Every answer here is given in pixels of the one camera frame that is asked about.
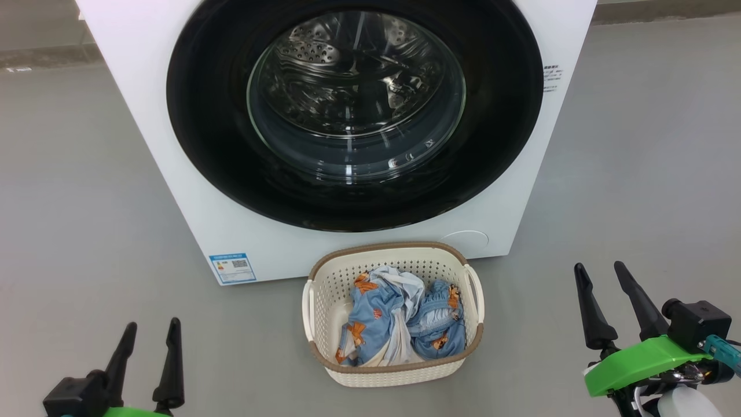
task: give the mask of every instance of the laundry basket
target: laundry basket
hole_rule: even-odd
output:
[[[343,367],[334,355],[342,325],[352,309],[355,278],[389,265],[420,277],[425,285],[442,279],[461,292],[466,348],[458,355],[390,367]],[[329,375],[346,387],[392,387],[443,378],[456,372],[479,345],[484,332],[484,297],[476,272],[452,247],[437,242],[404,242],[360,246],[331,253],[311,270],[302,300],[309,347]]]

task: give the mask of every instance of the concrete floor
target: concrete floor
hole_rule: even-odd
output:
[[[377,390],[332,381],[300,319],[303,280],[222,288],[106,68],[0,76],[0,404],[40,416],[64,376],[105,367],[139,322],[125,401],[153,409],[172,316],[197,416],[616,416],[589,398],[572,268],[622,347],[638,341],[611,270],[660,305],[741,318],[741,17],[593,27],[512,252],[476,260],[477,352],[449,378]],[[731,330],[735,338],[741,327]],[[741,383],[704,387],[727,416]]]

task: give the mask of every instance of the laundry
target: laundry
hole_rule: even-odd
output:
[[[435,280],[417,315],[407,325],[415,352],[425,360],[463,352],[465,324],[459,288]]]
[[[425,285],[409,272],[382,266],[355,279],[353,309],[342,327],[339,364],[383,367],[419,362],[406,326],[417,314]]]
[[[350,297],[353,309],[335,354],[339,364],[411,364],[465,348],[460,292],[443,280],[436,280],[425,295],[417,276],[382,266],[358,276]]]

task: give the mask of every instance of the label sticker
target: label sticker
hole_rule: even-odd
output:
[[[224,285],[256,281],[250,260],[243,253],[210,256],[211,264]]]
[[[552,93],[558,89],[563,77],[560,65],[546,65],[543,67],[543,93]]]

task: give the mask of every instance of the energy label sticker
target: energy label sticker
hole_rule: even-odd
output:
[[[214,255],[210,256],[209,259],[211,259],[213,268],[223,285],[257,280],[252,272],[247,254]]]

